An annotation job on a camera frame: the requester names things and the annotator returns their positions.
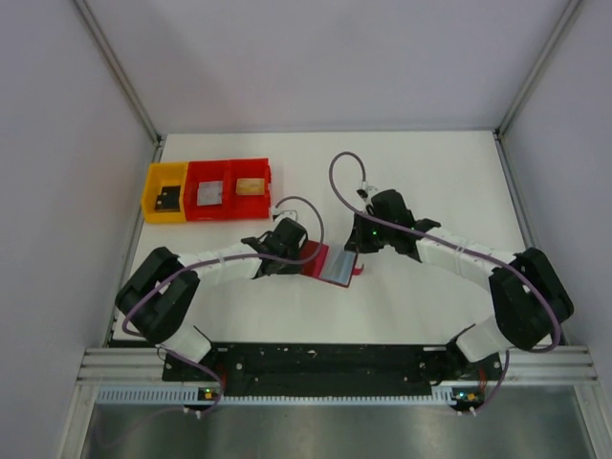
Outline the red leather card holder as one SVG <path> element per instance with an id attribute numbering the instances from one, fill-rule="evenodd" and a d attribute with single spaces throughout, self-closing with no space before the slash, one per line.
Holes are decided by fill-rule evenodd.
<path id="1" fill-rule="evenodd" d="M 317 281 L 348 288 L 354 276 L 363 273 L 358 255 L 342 245 L 323 245 L 317 256 L 301 267 L 300 274 Z"/>

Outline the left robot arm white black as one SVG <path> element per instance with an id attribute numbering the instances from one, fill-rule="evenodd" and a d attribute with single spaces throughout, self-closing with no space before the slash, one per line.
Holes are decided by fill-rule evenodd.
<path id="1" fill-rule="evenodd" d="M 272 231 L 219 251 L 179 255 L 159 247 L 119 290 L 115 306 L 148 343 L 199 362 L 212 344 L 186 319 L 196 293 L 238 279 L 299 273 L 306 241 L 307 230 L 284 218 Z"/>

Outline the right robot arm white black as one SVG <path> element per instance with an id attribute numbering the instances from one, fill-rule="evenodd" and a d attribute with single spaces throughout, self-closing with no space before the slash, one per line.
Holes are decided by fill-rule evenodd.
<path id="1" fill-rule="evenodd" d="M 492 314 L 447 345 L 463 361 L 478 362 L 510 348 L 531 351 L 545 338 L 560 343 L 561 324 L 575 311 L 546 254 L 536 248 L 496 251 L 453 234 L 431 219 L 417 219 L 395 189 L 357 191 L 363 210 L 354 214 L 348 251 L 396 253 L 453 273 L 492 297 Z"/>

